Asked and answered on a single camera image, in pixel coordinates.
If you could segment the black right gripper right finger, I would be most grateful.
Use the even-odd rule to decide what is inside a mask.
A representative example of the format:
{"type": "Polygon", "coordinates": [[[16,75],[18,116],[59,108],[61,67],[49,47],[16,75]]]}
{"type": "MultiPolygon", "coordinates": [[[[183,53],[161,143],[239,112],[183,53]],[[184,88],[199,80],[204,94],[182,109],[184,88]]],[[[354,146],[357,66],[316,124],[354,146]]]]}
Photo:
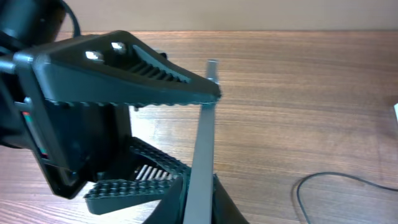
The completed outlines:
{"type": "Polygon", "coordinates": [[[239,211],[218,176],[213,175],[212,224],[249,224],[239,211]]]}

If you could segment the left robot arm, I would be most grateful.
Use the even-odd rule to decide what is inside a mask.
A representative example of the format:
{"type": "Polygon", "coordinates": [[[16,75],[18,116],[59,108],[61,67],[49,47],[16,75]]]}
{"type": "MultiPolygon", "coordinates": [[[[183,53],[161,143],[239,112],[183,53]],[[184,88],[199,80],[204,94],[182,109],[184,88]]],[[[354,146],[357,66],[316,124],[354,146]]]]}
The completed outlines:
{"type": "Polygon", "coordinates": [[[215,106],[221,96],[217,62],[206,77],[172,63],[119,30],[57,41],[64,1],[1,2],[1,144],[30,149],[52,192],[86,195],[102,214],[159,200],[155,217],[182,219],[200,193],[211,212],[215,106]],[[130,108],[200,105],[191,169],[131,135],[130,108]]]}

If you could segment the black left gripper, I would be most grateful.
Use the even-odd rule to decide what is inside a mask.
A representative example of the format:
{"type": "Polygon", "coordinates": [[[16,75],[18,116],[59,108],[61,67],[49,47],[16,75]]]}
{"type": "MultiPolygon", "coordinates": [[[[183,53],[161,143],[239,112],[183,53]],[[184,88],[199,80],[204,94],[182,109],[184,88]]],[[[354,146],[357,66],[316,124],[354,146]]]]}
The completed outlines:
{"type": "Polygon", "coordinates": [[[128,108],[53,104],[30,65],[1,56],[1,145],[31,150],[53,194],[72,199],[104,176],[126,145],[128,108]]]}

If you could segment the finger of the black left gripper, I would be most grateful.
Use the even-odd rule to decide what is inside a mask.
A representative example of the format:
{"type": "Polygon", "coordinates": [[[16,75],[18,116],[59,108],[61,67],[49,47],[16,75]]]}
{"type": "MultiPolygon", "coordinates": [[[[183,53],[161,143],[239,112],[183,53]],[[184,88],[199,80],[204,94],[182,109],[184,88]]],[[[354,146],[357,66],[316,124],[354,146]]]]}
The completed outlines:
{"type": "Polygon", "coordinates": [[[131,137],[109,170],[97,174],[95,185],[85,195],[86,205],[90,213],[102,215],[161,200],[175,179],[190,171],[178,159],[131,137]]]}
{"type": "Polygon", "coordinates": [[[44,98],[99,105],[199,105],[219,86],[170,62],[126,31],[85,35],[33,49],[44,98]]]}

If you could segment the Galaxy S25 smartphone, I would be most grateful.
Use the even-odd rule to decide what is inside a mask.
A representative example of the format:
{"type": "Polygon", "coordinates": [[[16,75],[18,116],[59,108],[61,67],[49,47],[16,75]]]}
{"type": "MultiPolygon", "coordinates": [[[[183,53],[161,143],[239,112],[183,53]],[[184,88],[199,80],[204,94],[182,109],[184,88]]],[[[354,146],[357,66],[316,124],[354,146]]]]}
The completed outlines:
{"type": "Polygon", "coordinates": [[[183,224],[210,224],[216,103],[201,105],[183,224]]]}

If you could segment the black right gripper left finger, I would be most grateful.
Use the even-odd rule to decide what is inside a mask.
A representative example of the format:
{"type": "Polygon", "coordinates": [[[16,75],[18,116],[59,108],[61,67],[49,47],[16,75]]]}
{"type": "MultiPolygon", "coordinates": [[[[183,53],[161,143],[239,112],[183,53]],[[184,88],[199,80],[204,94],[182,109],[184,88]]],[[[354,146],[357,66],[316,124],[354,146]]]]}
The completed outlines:
{"type": "Polygon", "coordinates": [[[143,224],[182,224],[188,192],[188,177],[178,177],[143,224]]]}

